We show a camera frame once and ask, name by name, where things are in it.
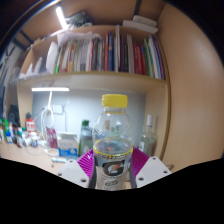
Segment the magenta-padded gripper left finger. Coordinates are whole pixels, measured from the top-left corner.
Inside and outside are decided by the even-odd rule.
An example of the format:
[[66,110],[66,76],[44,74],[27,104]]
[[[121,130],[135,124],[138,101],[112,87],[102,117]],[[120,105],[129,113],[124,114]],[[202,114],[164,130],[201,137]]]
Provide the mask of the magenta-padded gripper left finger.
[[93,150],[84,153],[77,160],[68,160],[57,175],[83,188],[96,187],[96,170]]

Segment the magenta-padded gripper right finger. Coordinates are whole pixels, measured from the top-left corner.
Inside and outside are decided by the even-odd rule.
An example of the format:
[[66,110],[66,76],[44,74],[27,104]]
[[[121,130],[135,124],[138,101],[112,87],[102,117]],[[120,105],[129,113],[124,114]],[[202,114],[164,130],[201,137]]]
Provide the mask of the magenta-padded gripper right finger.
[[166,177],[171,174],[171,171],[158,157],[148,157],[138,148],[134,147],[129,174],[131,188],[135,189]]

